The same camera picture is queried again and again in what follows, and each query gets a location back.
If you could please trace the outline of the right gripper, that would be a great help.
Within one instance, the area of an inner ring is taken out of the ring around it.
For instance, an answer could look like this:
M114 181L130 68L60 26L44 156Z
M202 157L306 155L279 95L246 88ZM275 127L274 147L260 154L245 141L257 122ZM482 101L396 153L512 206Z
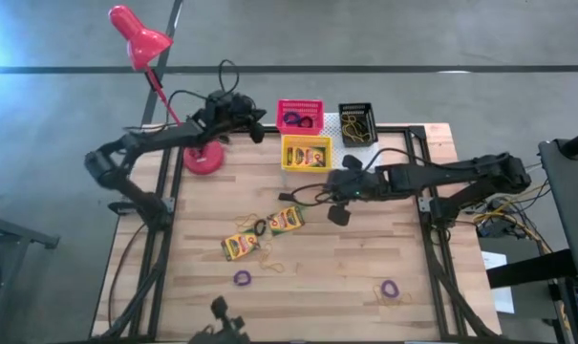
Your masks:
M345 155L342 166L345 169L331 171L326 180L326 191L334 201L383 202L392 199L387 168L363 170L362 161L354 155ZM346 226L350 217L351 212L344 204L329 207L327 218L335 225Z

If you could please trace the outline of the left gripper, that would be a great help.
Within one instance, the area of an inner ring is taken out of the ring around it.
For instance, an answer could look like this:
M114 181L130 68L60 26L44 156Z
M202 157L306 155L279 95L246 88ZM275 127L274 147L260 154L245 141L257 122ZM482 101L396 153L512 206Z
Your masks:
M249 125L248 131L251 140L258 144L265 137L266 129L260 121L267 111L253 109L253 100L240 93L224 93L218 90L204 100L203 108L195 114L195 122L208 136L220 136L240 127L240 122L252 117L255 121Z

